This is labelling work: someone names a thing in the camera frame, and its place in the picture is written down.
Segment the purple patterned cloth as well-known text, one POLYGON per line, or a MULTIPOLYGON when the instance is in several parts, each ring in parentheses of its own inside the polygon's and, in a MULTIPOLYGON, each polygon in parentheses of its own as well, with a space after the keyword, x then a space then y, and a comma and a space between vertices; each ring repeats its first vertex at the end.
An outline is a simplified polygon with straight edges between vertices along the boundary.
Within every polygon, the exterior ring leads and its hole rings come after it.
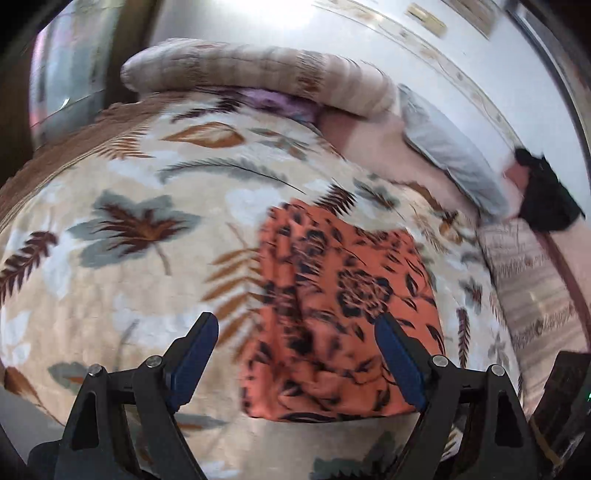
POLYGON ((301 124, 315 124, 322 111, 318 103, 276 91, 238 88, 222 90, 221 94, 254 110, 290 118, 301 124))

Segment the striped beige folded quilt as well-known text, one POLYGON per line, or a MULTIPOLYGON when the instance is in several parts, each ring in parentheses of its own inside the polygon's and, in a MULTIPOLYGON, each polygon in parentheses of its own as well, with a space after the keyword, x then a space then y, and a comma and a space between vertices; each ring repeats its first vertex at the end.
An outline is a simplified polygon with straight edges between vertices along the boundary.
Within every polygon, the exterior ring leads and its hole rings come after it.
POLYGON ((530 415, 561 351, 585 352, 589 341, 570 291, 539 237, 521 219, 478 230, 521 372, 530 415))

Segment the grey pillow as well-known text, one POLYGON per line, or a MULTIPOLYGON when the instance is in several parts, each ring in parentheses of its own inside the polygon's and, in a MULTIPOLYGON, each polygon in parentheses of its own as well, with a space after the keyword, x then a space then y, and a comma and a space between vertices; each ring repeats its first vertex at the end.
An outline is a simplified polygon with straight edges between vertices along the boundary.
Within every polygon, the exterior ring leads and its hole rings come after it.
POLYGON ((398 87, 404 139, 444 171, 481 212, 506 216, 509 199, 497 174, 473 142, 439 109, 406 85, 398 87))

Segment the orange black floral garment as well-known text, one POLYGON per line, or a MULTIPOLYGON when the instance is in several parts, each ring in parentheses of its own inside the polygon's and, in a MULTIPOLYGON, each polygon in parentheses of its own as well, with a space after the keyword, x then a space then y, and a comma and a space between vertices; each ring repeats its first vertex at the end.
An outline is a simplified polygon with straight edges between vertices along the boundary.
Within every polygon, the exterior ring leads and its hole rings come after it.
POLYGON ((245 414, 325 423, 412 411, 374 326, 389 313, 431 354, 445 350, 408 232, 363 230, 295 200, 271 209, 260 228, 259 267, 263 303, 240 370, 245 414))

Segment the pink bed sheet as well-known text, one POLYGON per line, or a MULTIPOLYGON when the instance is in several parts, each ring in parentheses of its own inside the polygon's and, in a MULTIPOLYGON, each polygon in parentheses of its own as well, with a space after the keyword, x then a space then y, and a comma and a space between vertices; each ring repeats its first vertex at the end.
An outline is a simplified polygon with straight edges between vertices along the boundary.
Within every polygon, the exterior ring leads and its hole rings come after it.
MULTIPOLYGON (((432 202, 460 211, 478 227, 476 205, 439 168, 411 148, 404 139, 404 122, 391 112, 372 119, 328 109, 318 117, 318 129, 339 154, 383 179, 417 184, 432 202)), ((564 231, 541 234, 539 241, 563 275, 582 322, 590 323, 590 226, 577 220, 564 231)))

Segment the stained glass window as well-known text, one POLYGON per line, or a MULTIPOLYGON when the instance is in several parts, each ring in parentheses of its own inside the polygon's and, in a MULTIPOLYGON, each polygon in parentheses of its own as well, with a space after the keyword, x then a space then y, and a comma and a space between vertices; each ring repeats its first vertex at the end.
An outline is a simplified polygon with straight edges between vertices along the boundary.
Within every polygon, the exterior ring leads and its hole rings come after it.
POLYGON ((71 1, 37 35, 29 83, 35 149, 93 122, 122 1, 71 1))

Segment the cream leaf-pattern plush blanket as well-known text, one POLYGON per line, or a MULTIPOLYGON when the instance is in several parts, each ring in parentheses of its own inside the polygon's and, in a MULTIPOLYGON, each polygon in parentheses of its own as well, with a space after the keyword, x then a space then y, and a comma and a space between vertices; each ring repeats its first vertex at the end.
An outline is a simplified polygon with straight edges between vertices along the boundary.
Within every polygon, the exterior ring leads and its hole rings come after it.
POLYGON ((124 105, 1 192, 1 383, 65 423, 88 369, 137 367, 199 315, 219 337, 176 421, 211 479, 376 478, 413 429, 391 417, 283 422, 242 409, 242 353, 263 303, 259 231, 303 201, 367 231, 404 230, 455 365, 520 368, 474 225, 342 158, 317 131, 212 93, 124 105))

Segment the striped floral rolled quilt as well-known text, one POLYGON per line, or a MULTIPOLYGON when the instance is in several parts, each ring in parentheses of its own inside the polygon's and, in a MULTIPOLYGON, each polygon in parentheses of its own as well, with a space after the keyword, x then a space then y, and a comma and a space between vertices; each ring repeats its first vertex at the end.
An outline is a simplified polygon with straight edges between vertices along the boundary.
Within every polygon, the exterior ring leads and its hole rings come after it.
POLYGON ((396 89, 367 62, 310 50, 171 38, 130 57, 122 83, 136 93, 197 87, 264 89, 371 118, 389 110, 396 89))

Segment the black cloth item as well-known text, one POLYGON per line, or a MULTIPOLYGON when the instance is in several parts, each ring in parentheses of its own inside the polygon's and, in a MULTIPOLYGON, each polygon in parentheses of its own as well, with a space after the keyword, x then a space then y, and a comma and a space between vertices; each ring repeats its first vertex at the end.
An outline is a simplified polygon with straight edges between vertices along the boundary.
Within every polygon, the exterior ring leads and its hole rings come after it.
POLYGON ((564 231, 585 213, 560 182, 544 156, 536 157, 525 148, 515 149, 515 160, 528 169, 528 182, 519 217, 533 231, 564 231))

